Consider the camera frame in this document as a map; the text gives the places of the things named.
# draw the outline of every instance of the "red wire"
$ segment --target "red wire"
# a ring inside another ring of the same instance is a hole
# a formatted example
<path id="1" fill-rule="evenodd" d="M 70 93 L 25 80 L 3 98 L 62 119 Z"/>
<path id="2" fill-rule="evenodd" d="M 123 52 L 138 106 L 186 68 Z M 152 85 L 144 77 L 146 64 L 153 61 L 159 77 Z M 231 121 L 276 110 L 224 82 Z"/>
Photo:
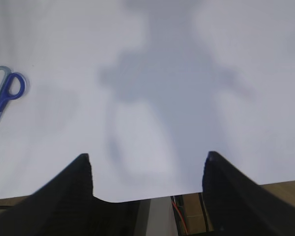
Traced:
<path id="1" fill-rule="evenodd" d="M 185 229 L 186 235 L 188 235 L 189 232 L 188 232 L 188 229 L 187 229 L 187 225 L 186 225 L 185 220 L 184 220 L 183 217 L 182 217 L 182 214 L 181 214 L 180 210 L 178 209 L 177 205 L 176 205 L 173 201 L 172 201 L 172 204 L 173 204 L 173 207 L 174 207 L 175 210 L 177 211 L 177 213 L 178 213 L 178 215 L 179 215 L 179 217 L 180 217 L 180 219 L 181 219 L 181 221 L 182 221 L 182 225 L 183 225 L 183 228 Z"/>

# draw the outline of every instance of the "white surface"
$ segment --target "white surface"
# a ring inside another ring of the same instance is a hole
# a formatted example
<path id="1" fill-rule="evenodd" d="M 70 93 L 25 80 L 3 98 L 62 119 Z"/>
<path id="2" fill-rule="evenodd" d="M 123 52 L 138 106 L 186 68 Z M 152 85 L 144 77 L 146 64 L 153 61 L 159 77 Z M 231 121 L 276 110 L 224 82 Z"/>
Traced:
<path id="1" fill-rule="evenodd" d="M 199 192 L 209 150 L 295 180 L 295 0 L 0 0 L 0 198 L 90 154 L 110 202 Z"/>

